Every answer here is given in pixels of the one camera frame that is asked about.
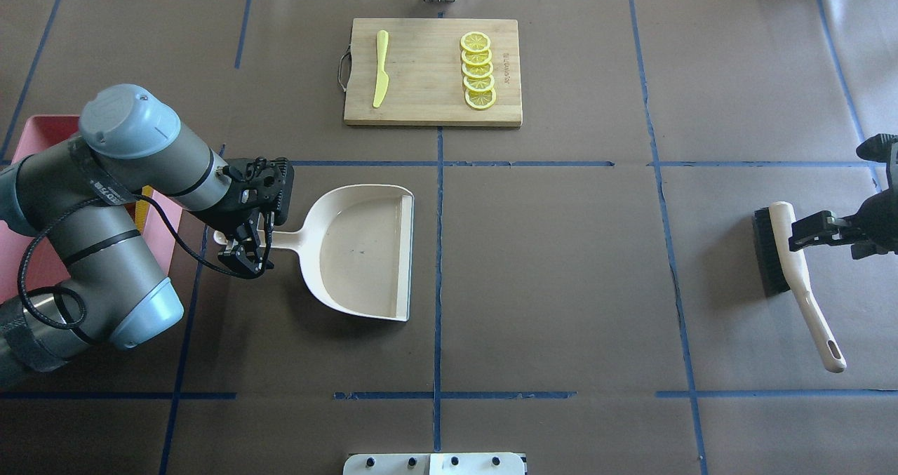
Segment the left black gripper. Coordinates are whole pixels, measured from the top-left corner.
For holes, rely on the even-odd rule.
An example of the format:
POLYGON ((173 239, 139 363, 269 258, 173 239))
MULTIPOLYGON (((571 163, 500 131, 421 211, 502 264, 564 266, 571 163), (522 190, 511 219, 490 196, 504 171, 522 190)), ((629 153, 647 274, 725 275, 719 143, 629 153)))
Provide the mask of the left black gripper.
POLYGON ((218 260, 235 274, 263 276, 275 265, 269 259, 275 226, 288 219, 294 165, 285 156, 266 159, 231 159, 214 170, 216 180, 227 182, 224 196, 208 209, 208 226, 224 235, 224 250, 218 260), (262 229, 263 237, 254 250, 255 261, 247 254, 244 241, 262 229))

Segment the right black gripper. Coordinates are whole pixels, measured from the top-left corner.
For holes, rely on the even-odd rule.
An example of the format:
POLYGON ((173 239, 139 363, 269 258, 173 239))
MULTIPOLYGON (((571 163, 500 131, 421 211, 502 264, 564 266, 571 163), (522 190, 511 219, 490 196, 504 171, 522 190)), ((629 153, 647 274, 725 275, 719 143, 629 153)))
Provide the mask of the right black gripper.
POLYGON ((853 260, 897 252, 897 136, 876 134, 858 146, 856 153, 860 159, 886 165, 887 188, 867 198, 853 215, 853 227, 862 231, 863 237, 853 243, 849 220, 837 217, 829 210, 821 210, 791 223, 790 251, 853 243, 850 246, 853 260))

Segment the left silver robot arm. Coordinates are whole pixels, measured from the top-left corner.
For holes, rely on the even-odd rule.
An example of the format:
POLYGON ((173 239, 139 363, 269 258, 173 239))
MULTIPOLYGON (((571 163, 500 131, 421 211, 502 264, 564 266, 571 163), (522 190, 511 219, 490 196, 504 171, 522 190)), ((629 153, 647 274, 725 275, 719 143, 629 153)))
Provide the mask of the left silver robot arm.
POLYGON ((152 188, 227 247, 212 270, 253 279, 288 219, 288 159, 224 159, 146 88, 121 83, 81 110, 78 130, 2 172, 2 220, 29 237, 2 304, 2 389, 65 366, 97 344, 129 350, 184 308, 126 206, 152 188))

